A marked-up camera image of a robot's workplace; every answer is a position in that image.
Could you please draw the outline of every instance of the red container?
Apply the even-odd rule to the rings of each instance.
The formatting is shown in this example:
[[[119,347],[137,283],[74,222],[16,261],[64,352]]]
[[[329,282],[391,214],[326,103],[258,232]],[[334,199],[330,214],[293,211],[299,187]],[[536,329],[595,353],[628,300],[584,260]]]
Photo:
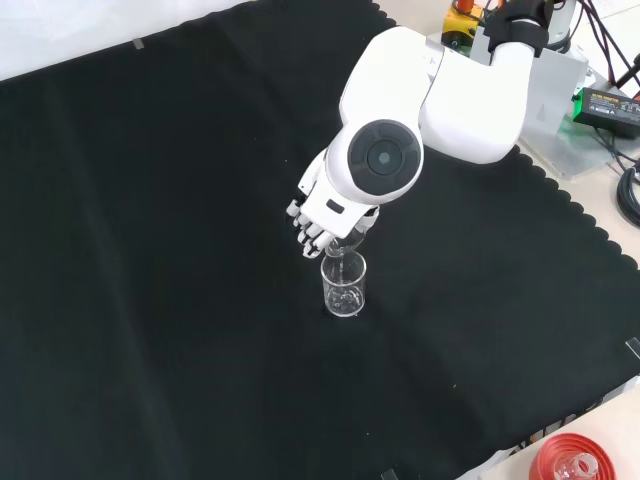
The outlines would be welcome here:
[[[581,453],[589,453],[598,460],[595,480],[616,480],[613,463],[602,447],[593,440],[574,433],[555,435],[544,443],[531,464],[529,480],[555,480],[555,463],[567,455]]]
[[[471,13],[473,10],[473,0],[458,0],[458,8],[463,12]]]

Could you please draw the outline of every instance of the black cloth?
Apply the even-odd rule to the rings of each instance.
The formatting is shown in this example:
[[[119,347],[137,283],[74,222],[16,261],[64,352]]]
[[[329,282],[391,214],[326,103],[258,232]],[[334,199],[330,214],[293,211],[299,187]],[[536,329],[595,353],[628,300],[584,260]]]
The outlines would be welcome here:
[[[638,372],[637,265],[517,151],[428,151],[324,312],[284,209],[392,26],[258,2],[1,86],[1,478],[449,480]]]

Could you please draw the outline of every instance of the white table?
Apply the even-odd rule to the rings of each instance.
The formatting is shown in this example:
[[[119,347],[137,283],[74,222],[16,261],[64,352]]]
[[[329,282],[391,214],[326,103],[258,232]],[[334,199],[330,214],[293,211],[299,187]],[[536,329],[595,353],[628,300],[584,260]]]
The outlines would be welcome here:
[[[613,7],[613,4],[616,2],[608,0],[597,3],[599,10],[604,14],[607,8]],[[614,11],[620,11],[633,5],[638,5],[638,1],[620,1],[617,2],[618,8],[614,8]],[[638,21],[640,21],[640,6],[630,8],[604,20],[604,23],[614,35],[620,48],[626,53],[627,57],[631,59],[639,53]],[[586,19],[583,19],[580,28],[576,32],[574,42],[582,47],[587,58],[589,58],[590,65],[596,71],[603,73],[603,71],[606,70],[604,57],[593,37],[589,22],[586,21]],[[618,72],[618,76],[625,71],[625,68],[622,66],[622,61],[615,55],[614,68],[616,72]],[[635,82],[629,82],[623,89],[628,95],[633,95],[637,90],[638,86]],[[626,153],[633,153],[640,156],[640,151]],[[602,155],[608,157],[609,153],[602,148]],[[568,192],[573,201],[580,203],[584,207],[585,213],[596,219],[597,225],[609,233],[609,238],[620,245],[624,254],[633,257],[636,262],[640,264],[640,229],[630,224],[618,212],[618,207],[615,202],[616,187],[620,180],[619,174],[605,166],[600,170],[569,182],[558,180],[550,174],[548,170],[547,175],[558,181],[560,188]],[[640,189],[636,188],[635,191],[636,195],[640,198]]]
[[[481,473],[479,480],[527,480],[535,456],[548,438],[578,433],[609,455],[617,480],[640,478],[640,386],[605,403],[504,462]]]

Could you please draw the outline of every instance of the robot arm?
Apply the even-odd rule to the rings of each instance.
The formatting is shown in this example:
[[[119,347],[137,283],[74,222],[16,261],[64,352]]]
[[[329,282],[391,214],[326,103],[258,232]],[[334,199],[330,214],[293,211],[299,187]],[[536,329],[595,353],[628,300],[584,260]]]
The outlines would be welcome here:
[[[487,25],[494,32],[491,66],[403,27],[371,41],[340,100],[343,128],[313,160],[287,209],[304,256],[315,258],[335,238],[372,227],[380,205],[417,181],[423,143],[473,163],[497,162],[513,148],[553,4],[506,5],[510,9],[492,16],[493,27]],[[469,83],[482,95],[467,95]]]

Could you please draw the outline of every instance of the cable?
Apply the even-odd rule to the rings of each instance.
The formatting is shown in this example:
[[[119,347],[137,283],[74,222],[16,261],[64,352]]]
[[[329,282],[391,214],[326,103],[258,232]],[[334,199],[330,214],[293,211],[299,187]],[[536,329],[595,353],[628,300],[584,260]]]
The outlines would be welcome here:
[[[616,203],[618,204],[618,208],[620,208],[622,215],[624,215],[629,222],[640,228],[640,203],[638,203],[638,199],[633,192],[633,184],[640,185],[640,177],[638,176],[638,171],[640,171],[640,158],[634,160],[630,156],[620,152],[616,148],[615,135],[612,134],[611,144],[609,144],[597,128],[594,130],[598,134],[598,137],[600,137],[600,140],[605,144],[605,148],[609,150],[609,153],[612,154],[620,168],[622,168],[622,178],[616,188]],[[633,162],[633,166],[631,168],[625,167],[621,158]]]
[[[458,0],[453,0],[451,2],[451,6],[453,7],[453,9],[459,14],[459,15],[464,15],[465,17],[469,17],[472,20],[475,20],[478,23],[484,24],[484,22],[482,21],[481,18],[476,17],[475,15],[472,15],[471,13],[467,13],[464,10],[460,10],[460,8],[458,7]]]
[[[578,31],[578,27],[580,26],[580,22],[582,21],[582,15],[584,15],[584,5],[581,3],[580,4],[580,15],[578,15],[578,21],[576,22],[576,26],[573,27],[573,32],[571,32],[571,35],[569,36],[569,41],[571,41],[573,39],[573,36]]]
[[[582,6],[585,7],[585,10],[587,12],[587,19],[589,20],[589,24],[591,24],[591,30],[593,31],[593,36],[596,39],[596,43],[600,47],[600,50],[602,50],[602,53],[604,54],[604,58],[607,61],[609,83],[614,83],[616,81],[615,74],[613,73],[613,64],[611,63],[611,53],[609,52],[609,44],[606,41],[606,36],[602,31],[602,27],[600,26],[600,23],[598,23],[598,27],[600,27],[600,35],[602,35],[602,39],[600,38],[600,35],[598,35],[598,31],[596,29],[596,24],[594,23],[594,18],[596,18],[596,22],[597,22],[597,17],[593,15],[593,12],[590,10],[589,5],[586,4],[584,0],[580,0],[580,1],[582,3]]]
[[[622,174],[616,190],[616,202],[625,218],[640,228],[640,204],[633,193],[633,182],[638,180],[638,170],[636,170],[638,167],[640,167],[640,161]]]
[[[489,15],[493,13],[493,10],[489,9],[489,5],[491,5],[492,0],[489,0],[482,11],[482,18],[486,20]]]
[[[611,36],[611,33],[609,33],[609,30],[607,30],[607,27],[604,25],[604,23],[602,23],[602,20],[600,19],[600,16],[598,15],[598,12],[595,6],[593,5],[593,2],[591,0],[578,0],[578,1],[582,4],[583,8],[586,10],[587,17],[591,15],[593,18],[595,18],[596,22],[598,23],[598,27],[600,28],[600,32],[603,34],[603,36],[605,36],[608,39],[609,42],[611,42],[611,45],[613,45],[613,48],[616,50],[616,53],[618,54],[618,56],[620,56],[620,58],[622,59],[625,66],[629,70],[631,70],[632,66],[629,63],[629,60],[627,60],[627,57],[625,57],[624,53],[622,53],[622,50],[620,50],[620,47]],[[610,65],[610,68],[611,68],[611,58],[610,58],[610,55],[608,55],[608,48],[606,49],[607,52],[605,52],[604,45],[600,44],[600,42],[598,42],[598,45],[600,45],[600,47],[603,50],[603,53],[605,53],[605,57],[607,57],[607,63]],[[634,75],[633,78],[635,78],[638,85],[640,85],[640,78],[638,78],[637,75]]]

